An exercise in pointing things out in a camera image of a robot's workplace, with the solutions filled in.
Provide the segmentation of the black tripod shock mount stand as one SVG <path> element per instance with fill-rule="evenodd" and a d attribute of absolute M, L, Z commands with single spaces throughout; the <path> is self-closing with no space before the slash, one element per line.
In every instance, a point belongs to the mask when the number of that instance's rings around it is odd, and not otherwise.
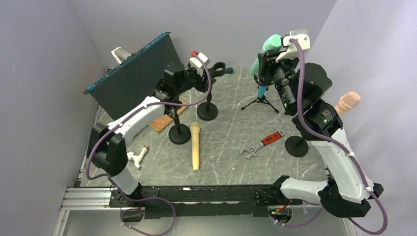
<path fill-rule="evenodd" d="M 254 81 L 256 82 L 256 84 L 258 85 L 258 90 L 257 90 L 257 98 L 255 98 L 253 101 L 251 101 L 250 103 L 248 103 L 247 105 L 241 107 L 241 110 L 244 110 L 245 108 L 247 108 L 249 105 L 253 104 L 253 103 L 261 103 L 261 104 L 267 104 L 270 107 L 272 107 L 272 109 L 276 112 L 279 113 L 279 110 L 277 108 L 275 108 L 267 99 L 265 96 L 266 91 L 268 91 L 268 84 L 264 84 L 261 82 L 260 78 L 258 75 L 253 75 L 254 77 Z"/>

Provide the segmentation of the beige yellow microphone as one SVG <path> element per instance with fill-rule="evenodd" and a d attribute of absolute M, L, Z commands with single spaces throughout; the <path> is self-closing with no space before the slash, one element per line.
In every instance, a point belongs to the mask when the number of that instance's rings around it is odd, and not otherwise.
<path fill-rule="evenodd" d="M 200 126 L 197 122 L 193 122 L 190 125 L 191 131 L 191 145 L 192 145 L 192 167 L 194 171 L 198 171 L 200 168 Z"/>

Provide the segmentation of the blue microphone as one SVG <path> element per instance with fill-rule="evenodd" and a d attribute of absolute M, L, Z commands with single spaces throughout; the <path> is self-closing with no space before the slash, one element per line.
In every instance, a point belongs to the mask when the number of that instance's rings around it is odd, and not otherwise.
<path fill-rule="evenodd" d="M 258 98 L 263 98 L 266 91 L 268 91 L 267 86 L 258 86 L 257 97 Z"/>

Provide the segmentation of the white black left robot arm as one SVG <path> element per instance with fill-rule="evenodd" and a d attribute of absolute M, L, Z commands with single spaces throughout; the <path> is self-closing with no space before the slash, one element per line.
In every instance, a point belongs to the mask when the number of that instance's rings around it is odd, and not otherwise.
<path fill-rule="evenodd" d="M 93 126 L 87 148 L 86 178 L 107 177 L 122 194 L 122 200 L 130 207 L 136 206 L 143 199 L 143 187 L 127 167 L 127 144 L 152 121 L 167 114 L 176 122 L 175 135 L 189 140 L 191 132 L 179 122 L 177 114 L 183 106 L 179 95 L 195 89 L 209 96 L 214 81 L 208 68 L 202 72 L 193 67 L 165 70 L 164 77 L 139 106 L 110 124 Z"/>

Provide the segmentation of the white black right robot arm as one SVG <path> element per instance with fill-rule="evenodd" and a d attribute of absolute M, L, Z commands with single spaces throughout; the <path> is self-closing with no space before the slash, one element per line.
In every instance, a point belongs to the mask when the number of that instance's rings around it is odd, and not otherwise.
<path fill-rule="evenodd" d="M 295 157 L 307 154 L 313 146 L 321 155 L 328 170 L 324 181 L 297 180 L 281 176 L 271 186 L 271 198 L 277 204 L 286 200 L 304 200 L 320 204 L 339 218 L 364 217 L 371 206 L 369 200 L 383 192 L 349 156 L 343 122 L 336 109 L 322 97 L 332 86 L 331 79 L 319 64 L 306 63 L 304 72 L 296 69 L 298 58 L 278 59 L 278 53 L 268 50 L 258 53 L 259 69 L 255 81 L 263 86 L 274 86 L 285 114 L 292 116 L 299 136 L 290 136 L 286 151 Z"/>

